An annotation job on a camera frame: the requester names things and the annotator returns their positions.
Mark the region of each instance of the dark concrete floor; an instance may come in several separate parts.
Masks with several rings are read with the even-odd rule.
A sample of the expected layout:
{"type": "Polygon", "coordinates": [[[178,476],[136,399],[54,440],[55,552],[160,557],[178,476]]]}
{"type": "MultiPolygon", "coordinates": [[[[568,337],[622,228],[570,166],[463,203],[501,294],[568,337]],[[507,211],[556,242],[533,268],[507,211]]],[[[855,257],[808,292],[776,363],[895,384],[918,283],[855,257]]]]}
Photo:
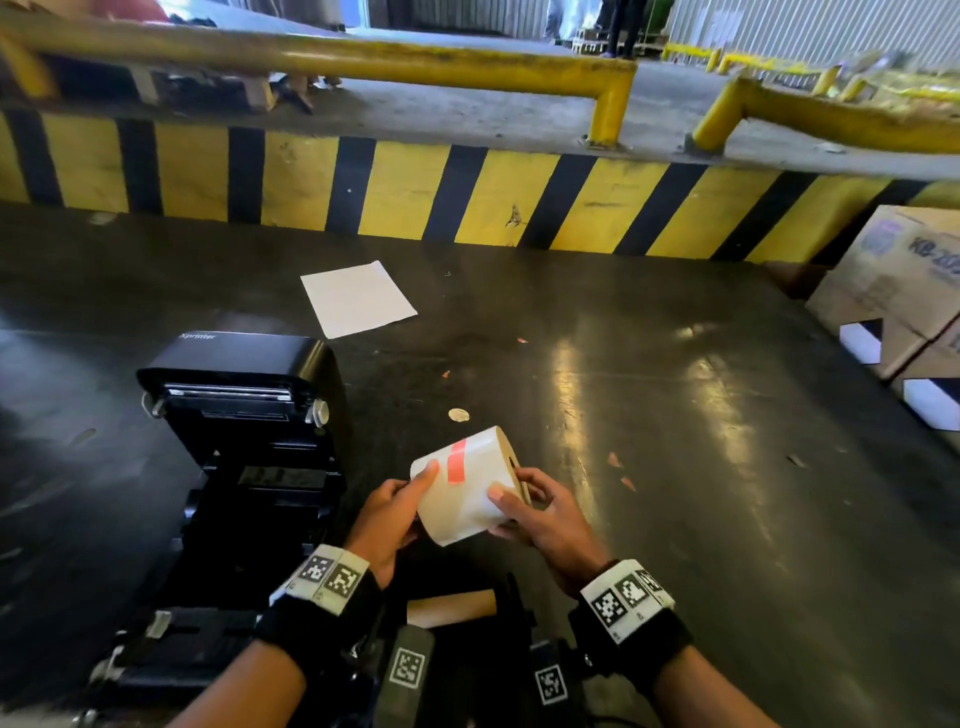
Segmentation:
{"type": "MultiPolygon", "coordinates": [[[[783,725],[960,724],[956,457],[760,269],[86,220],[0,206],[0,702],[75,692],[177,531],[196,468],[134,370],[185,330],[319,335],[299,276],[379,259],[420,315],[333,342],[361,455],[347,512],[501,425],[783,725]]],[[[569,634],[535,552],[484,535],[445,555],[513,570],[569,634]]],[[[653,723],[622,681],[588,694],[653,723]]]]}

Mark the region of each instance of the black pants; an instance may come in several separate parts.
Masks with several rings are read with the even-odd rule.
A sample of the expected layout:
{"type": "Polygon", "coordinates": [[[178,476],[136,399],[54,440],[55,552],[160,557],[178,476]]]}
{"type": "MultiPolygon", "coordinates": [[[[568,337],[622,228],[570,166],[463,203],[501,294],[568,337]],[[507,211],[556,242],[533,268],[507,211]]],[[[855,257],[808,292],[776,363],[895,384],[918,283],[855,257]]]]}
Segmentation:
{"type": "Polygon", "coordinates": [[[616,56],[617,41],[620,40],[620,30],[623,28],[624,15],[628,15],[627,39],[623,44],[623,58],[634,57],[636,37],[640,35],[640,26],[643,25],[643,11],[647,0],[611,0],[613,2],[613,18],[610,22],[610,41],[607,45],[607,55],[616,56]]]}

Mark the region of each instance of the person's left hand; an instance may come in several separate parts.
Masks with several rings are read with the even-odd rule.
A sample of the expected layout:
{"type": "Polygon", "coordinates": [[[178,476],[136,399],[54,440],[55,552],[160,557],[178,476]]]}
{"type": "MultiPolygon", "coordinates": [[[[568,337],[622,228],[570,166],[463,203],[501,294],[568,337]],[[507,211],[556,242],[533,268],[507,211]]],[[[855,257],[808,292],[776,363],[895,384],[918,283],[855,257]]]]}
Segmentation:
{"type": "Polygon", "coordinates": [[[440,463],[431,460],[411,480],[387,480],[373,491],[360,509],[344,548],[370,562],[370,571],[380,589],[394,578],[396,552],[417,538],[411,530],[420,499],[433,485],[440,463]]]}

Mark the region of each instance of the cardboard box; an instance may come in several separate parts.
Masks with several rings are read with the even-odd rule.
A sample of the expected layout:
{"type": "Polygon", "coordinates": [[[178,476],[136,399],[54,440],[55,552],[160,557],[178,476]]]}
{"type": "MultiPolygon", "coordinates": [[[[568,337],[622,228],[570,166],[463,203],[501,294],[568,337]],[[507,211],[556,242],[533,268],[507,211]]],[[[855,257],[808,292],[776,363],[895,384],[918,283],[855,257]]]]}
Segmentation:
{"type": "Polygon", "coordinates": [[[960,450],[960,319],[910,362],[891,387],[960,450]]]}
{"type": "Polygon", "coordinates": [[[960,314],[960,211],[879,207],[807,308],[889,381],[960,314]]]}

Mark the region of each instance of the strap with marker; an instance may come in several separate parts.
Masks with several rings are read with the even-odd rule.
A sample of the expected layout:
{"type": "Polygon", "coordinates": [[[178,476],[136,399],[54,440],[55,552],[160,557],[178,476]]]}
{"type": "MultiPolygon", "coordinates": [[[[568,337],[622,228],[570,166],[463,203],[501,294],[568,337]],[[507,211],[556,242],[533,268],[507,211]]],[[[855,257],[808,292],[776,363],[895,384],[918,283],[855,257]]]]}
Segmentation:
{"type": "Polygon", "coordinates": [[[619,561],[580,592],[570,625],[598,671],[649,692],[660,670],[693,642],[674,600],[636,559],[619,561]]]}
{"type": "Polygon", "coordinates": [[[308,680],[366,636],[382,600],[370,564],[326,544],[275,596],[254,634],[290,655],[308,680]]]}

